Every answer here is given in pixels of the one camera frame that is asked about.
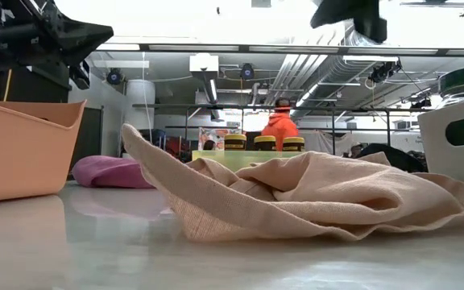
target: poster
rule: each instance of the poster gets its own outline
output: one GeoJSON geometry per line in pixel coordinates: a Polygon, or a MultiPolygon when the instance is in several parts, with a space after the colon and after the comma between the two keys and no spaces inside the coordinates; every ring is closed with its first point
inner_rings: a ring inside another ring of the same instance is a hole
{"type": "Polygon", "coordinates": [[[216,143],[216,150],[225,148],[225,135],[241,134],[240,129],[211,129],[200,127],[200,135],[198,137],[198,150],[203,150],[203,144],[207,140],[213,140],[216,143]]]}

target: white plastic container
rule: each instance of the white plastic container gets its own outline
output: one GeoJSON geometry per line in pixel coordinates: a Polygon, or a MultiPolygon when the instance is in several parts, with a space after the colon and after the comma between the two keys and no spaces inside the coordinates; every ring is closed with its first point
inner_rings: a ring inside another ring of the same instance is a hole
{"type": "Polygon", "coordinates": [[[446,138],[447,126],[464,119],[464,102],[418,116],[430,172],[464,181],[464,146],[454,146],[446,138]]]}

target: floor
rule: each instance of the floor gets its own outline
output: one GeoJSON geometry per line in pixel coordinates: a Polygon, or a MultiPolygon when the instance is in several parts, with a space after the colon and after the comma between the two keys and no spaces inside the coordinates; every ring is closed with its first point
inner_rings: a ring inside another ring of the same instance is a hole
{"type": "Polygon", "coordinates": [[[0,202],[0,290],[464,289],[464,230],[188,242],[155,190],[0,202]]]}

